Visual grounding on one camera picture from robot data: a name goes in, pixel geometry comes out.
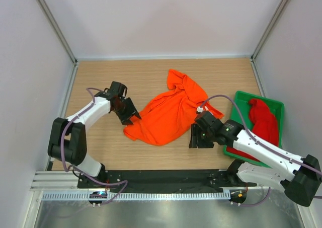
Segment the orange t shirt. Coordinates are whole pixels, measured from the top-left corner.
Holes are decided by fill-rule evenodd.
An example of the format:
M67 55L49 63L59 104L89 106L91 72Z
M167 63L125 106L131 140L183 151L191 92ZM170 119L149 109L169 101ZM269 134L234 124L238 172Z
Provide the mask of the orange t shirt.
M123 129L132 141L141 140L150 145L166 145L185 134L195 122L197 108L208 99L206 92L187 74L170 69L168 91L153 98L140 118L132 117L132 125Z

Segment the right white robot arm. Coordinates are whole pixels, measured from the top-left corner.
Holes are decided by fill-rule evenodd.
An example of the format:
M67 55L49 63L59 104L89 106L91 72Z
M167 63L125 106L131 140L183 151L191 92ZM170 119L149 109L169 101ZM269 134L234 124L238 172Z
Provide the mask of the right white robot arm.
M243 161L227 172L231 185L241 182L264 185L283 192L304 207L309 207L316 198L321 185L321 168L316 157L285 151L253 134L243 124L233 120L222 122L209 111L199 113L195 122L211 142L233 147L265 164L263 167Z

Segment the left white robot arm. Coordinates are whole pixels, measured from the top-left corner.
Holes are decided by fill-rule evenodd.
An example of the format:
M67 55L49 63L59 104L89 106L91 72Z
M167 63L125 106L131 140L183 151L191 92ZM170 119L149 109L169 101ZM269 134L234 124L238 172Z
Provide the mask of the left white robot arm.
M113 81L110 87L100 90L87 88L91 101L78 112L53 121L48 155L60 160L68 172L71 168L89 178L96 188L103 187L107 181L105 166L88 154L87 130L100 118L114 112L122 125L132 125L132 117L140 119L130 97L128 88Z

